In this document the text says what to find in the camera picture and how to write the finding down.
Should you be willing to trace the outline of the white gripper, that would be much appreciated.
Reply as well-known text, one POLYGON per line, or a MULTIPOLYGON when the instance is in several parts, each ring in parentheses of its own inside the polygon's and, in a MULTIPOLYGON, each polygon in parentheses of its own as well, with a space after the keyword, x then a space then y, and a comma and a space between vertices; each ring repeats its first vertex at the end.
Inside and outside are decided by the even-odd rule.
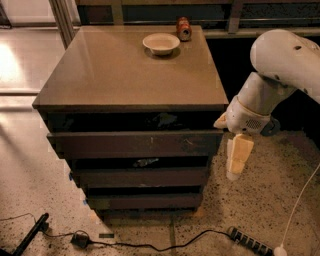
POLYGON ((260 115, 244 107, 235 96, 226 113, 223 113, 213 124, 214 128, 228 130, 237 134, 227 142, 226 177, 235 181, 244 170, 252 152, 254 141, 251 136, 240 134, 260 134, 273 136, 280 131, 280 122, 271 115, 260 115))

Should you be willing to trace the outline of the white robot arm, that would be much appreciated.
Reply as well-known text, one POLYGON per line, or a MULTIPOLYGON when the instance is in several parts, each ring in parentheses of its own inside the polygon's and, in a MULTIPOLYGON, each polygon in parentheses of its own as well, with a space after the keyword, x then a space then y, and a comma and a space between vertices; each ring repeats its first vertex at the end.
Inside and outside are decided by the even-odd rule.
POLYGON ((250 50, 254 71, 226 111, 215 121, 235 137, 227 142, 226 176, 237 180, 252 152, 254 134, 272 136, 280 122, 272 117, 276 106, 300 90, 320 103, 320 47, 290 31, 261 34, 250 50))

